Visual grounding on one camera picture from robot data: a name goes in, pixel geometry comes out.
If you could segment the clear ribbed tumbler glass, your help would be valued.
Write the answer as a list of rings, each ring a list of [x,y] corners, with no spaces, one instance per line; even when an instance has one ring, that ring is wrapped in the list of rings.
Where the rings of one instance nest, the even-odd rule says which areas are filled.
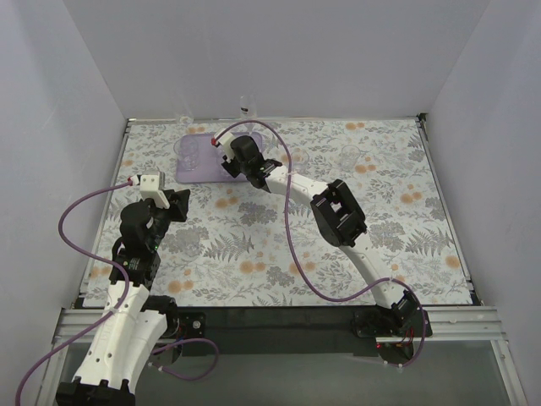
[[[173,146],[177,157],[177,171],[189,172],[199,166],[199,142],[191,135],[184,135]]]

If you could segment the tall clear champagne flute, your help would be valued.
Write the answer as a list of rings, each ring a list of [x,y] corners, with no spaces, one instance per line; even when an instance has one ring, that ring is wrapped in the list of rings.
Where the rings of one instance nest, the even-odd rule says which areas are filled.
[[[258,117],[255,98],[253,95],[243,95],[240,97],[240,115],[242,121],[247,121],[245,127],[249,133],[254,130],[254,123]]]

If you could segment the clear stemmed wine glass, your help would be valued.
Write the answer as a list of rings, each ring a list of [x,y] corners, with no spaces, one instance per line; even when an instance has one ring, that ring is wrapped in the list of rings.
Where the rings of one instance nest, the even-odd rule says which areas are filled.
[[[188,103],[182,96],[172,97],[172,109],[175,119],[175,126],[179,137],[187,134],[189,127],[194,121],[194,116]]]

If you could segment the short clear tumbler glass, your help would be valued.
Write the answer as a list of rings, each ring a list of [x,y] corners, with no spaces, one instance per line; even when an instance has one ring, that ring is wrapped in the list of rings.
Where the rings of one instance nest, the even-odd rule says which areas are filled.
[[[296,147],[291,154],[292,168],[295,173],[306,175],[309,169],[309,154]]]

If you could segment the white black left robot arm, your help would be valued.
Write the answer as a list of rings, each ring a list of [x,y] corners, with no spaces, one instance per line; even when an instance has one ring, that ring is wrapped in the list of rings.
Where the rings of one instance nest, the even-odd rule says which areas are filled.
[[[166,206],[150,197],[121,211],[120,237],[103,315],[90,349],[70,382],[59,384],[59,405],[133,405],[141,371],[156,342],[179,327],[173,298],[150,289],[160,265],[158,247],[173,222],[185,222],[189,190],[165,190]]]

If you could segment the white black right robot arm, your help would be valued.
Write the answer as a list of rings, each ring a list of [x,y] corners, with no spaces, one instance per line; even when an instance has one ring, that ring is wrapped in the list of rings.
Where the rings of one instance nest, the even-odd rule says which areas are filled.
[[[414,292],[402,281],[392,277],[391,269],[381,260],[367,235],[366,217],[347,184],[340,179],[326,184],[292,171],[288,165],[263,157],[258,145],[248,135],[218,134],[211,144],[223,151],[221,165],[234,178],[242,174],[257,189],[285,197],[284,222],[289,249],[297,268],[300,263],[292,245],[289,203],[307,206],[322,238],[338,248],[352,262],[367,287],[356,294],[335,299],[322,294],[302,275],[309,288],[320,298],[344,303],[370,291],[375,306],[367,318],[367,330],[374,335],[400,335],[425,338],[428,319]]]

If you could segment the lilac plastic tray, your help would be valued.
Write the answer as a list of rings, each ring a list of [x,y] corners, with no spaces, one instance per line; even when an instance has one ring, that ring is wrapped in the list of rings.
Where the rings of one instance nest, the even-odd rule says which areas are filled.
[[[199,166],[189,172],[178,172],[176,169],[176,180],[180,184],[201,184],[201,183],[229,183],[244,182],[246,178],[240,174],[237,178],[230,177],[226,171],[222,171],[216,164],[216,157],[219,151],[211,144],[212,133],[189,134],[199,142]]]

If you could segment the floral patterned table mat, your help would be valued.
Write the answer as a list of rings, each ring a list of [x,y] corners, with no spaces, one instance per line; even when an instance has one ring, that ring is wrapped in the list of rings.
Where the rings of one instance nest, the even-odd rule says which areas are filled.
[[[424,142],[412,119],[385,121],[280,121],[262,130],[263,154],[288,164],[298,147],[309,154],[304,176],[345,181],[362,207],[372,245],[391,275],[426,305],[472,303]],[[355,145],[361,155],[343,171],[339,155]],[[311,210],[289,203],[293,261],[284,222],[284,199],[246,182],[192,184],[189,214],[161,243],[156,295],[180,305],[327,305],[322,294],[346,298],[364,287],[352,262],[320,236]],[[178,240],[200,235],[197,258],[186,259]]]

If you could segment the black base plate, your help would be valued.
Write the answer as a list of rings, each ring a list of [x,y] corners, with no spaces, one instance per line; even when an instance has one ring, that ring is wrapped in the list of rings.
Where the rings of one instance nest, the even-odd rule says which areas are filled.
[[[178,338],[206,338],[184,345],[184,356],[353,354],[399,364],[413,345],[432,336],[426,311],[396,316],[376,305],[180,308]]]

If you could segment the aluminium frame rail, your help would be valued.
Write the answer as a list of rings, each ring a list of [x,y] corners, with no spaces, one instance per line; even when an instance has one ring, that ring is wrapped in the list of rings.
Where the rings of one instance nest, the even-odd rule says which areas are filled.
[[[360,312],[367,306],[320,307],[186,307],[180,310],[187,321],[199,320],[209,337],[212,331],[232,329],[315,330],[335,328],[351,332],[360,322]],[[433,341],[506,340],[496,308],[490,306],[426,306]],[[53,333],[53,343],[62,343],[81,332],[101,316],[97,308],[63,310]]]

